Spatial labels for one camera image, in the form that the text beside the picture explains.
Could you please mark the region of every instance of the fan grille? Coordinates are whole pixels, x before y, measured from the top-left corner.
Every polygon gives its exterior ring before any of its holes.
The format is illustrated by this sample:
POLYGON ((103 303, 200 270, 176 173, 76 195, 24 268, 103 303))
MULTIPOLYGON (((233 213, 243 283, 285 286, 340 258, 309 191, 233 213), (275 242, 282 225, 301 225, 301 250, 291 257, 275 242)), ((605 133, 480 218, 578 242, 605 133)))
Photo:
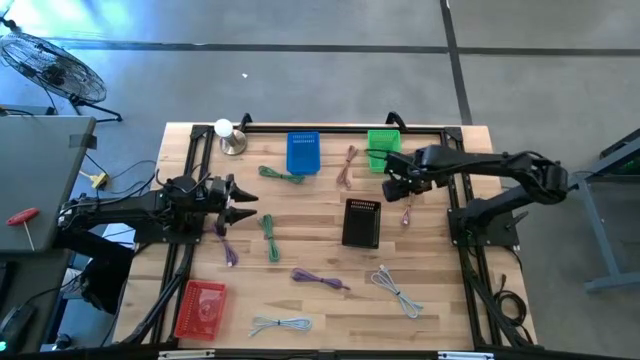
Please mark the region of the fan grille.
POLYGON ((104 82, 75 56, 35 36, 12 32, 0 39, 0 54, 19 73, 39 86, 90 104, 107 97, 104 82))

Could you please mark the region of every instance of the white ball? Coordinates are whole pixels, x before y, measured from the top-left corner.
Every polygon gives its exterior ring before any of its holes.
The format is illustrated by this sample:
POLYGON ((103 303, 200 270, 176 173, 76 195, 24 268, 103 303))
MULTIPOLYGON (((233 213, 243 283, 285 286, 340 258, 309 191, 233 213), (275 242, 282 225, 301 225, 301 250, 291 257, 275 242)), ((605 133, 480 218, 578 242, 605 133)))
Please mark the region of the white ball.
POLYGON ((216 121, 213 129, 218 136, 228 137, 233 132, 233 125, 231 124, 231 121, 227 119, 219 119, 216 121))

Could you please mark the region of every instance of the white cable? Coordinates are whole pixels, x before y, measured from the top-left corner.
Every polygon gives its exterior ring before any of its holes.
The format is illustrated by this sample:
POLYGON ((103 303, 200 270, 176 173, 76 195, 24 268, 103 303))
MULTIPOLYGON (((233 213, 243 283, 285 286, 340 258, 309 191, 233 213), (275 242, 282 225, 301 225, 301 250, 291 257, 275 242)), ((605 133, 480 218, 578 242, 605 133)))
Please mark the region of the white cable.
POLYGON ((402 291, 398 290, 396 284, 391 278, 391 274, 389 274, 389 270, 384 267, 384 265, 380 265, 380 270, 378 270, 377 273, 371 275, 371 281, 374 284, 391 291, 398 298, 398 301, 402 306, 402 311, 404 311, 404 313, 407 314, 408 317, 412 319, 418 317, 418 313, 423 309, 422 305, 416 304, 411 299, 409 299, 409 297, 402 291))
POLYGON ((287 320, 276 320, 266 316, 256 316, 253 318, 253 330, 249 332, 249 336, 253 336, 263 329, 272 326, 286 326, 292 329, 308 331, 311 329, 311 319, 307 318, 292 318, 287 320))

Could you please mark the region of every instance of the green cable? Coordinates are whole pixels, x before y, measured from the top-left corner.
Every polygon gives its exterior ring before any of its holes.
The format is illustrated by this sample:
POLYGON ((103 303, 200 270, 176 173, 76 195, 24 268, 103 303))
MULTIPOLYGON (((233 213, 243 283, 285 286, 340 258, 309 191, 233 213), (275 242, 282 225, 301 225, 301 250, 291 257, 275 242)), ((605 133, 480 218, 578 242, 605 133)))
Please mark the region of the green cable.
POLYGON ((258 224, 260 224, 262 230, 264 230, 264 235, 269 240, 269 262, 280 261, 280 249, 278 249, 276 240, 273 238, 273 218, 267 214, 258 219, 258 224))
POLYGON ((302 184, 302 182, 304 181, 304 176, 302 175, 283 175, 267 166, 258 167, 258 172, 261 176, 285 179, 288 182, 294 184, 302 184))

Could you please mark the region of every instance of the red handle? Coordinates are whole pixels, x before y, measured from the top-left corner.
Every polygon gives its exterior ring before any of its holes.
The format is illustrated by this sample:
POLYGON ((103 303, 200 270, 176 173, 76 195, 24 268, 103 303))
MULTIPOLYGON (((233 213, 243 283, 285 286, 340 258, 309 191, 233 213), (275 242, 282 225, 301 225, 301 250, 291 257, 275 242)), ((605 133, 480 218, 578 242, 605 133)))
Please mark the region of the red handle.
POLYGON ((24 211, 21 211, 7 220, 7 225, 9 226, 17 226, 26 223, 27 221, 33 219, 40 213, 40 210, 37 208, 30 208, 24 211))

